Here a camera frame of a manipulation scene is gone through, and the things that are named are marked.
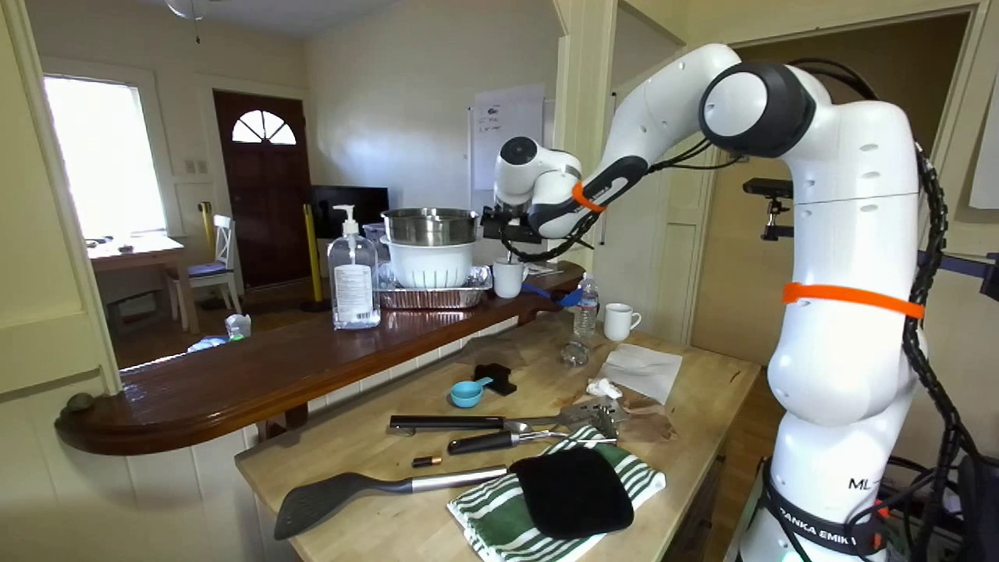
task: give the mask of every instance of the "dish towel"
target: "dish towel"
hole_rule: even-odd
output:
[[[546,449],[589,446],[618,471],[632,505],[640,508],[651,495],[665,487],[665,474],[651,468],[643,459],[608,444],[597,428],[585,425],[573,436]],[[582,559],[603,533],[558,540],[534,526],[520,474],[504,474],[488,485],[465,491],[460,500],[448,501],[448,511],[461,524],[468,547],[483,562],[549,562],[549,559]]]

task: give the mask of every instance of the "orange band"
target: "orange band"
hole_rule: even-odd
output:
[[[857,286],[838,286],[838,284],[786,284],[783,304],[797,304],[797,299],[844,299],[844,304],[890,309],[909,317],[924,317],[924,305],[919,304],[896,299],[886,294],[857,291]]]
[[[573,201],[586,206],[589,213],[603,213],[603,206],[586,195],[582,180],[573,187]]]

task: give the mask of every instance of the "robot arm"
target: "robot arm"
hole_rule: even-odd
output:
[[[852,522],[875,505],[915,391],[901,331],[909,344],[921,168],[901,109],[833,106],[810,70],[740,63],[710,43],[621,100],[600,168],[585,180],[573,155],[513,141],[483,231],[573,242],[695,130],[740,155],[783,159],[794,177],[794,281],[768,363],[786,416],[765,474],[768,508],[756,511],[740,555],[884,559],[859,547]]]

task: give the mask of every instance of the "soap dispenser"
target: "soap dispenser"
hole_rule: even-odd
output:
[[[353,206],[343,209],[343,235],[329,242],[330,316],[336,331],[369,331],[381,325],[374,291],[379,249],[363,238]]]

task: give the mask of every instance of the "mug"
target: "mug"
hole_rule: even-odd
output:
[[[493,263],[493,291],[501,299],[520,297],[525,278],[527,278],[525,263]]]
[[[605,304],[603,305],[603,335],[608,339],[629,339],[629,335],[643,325],[643,312],[632,309],[629,304]]]

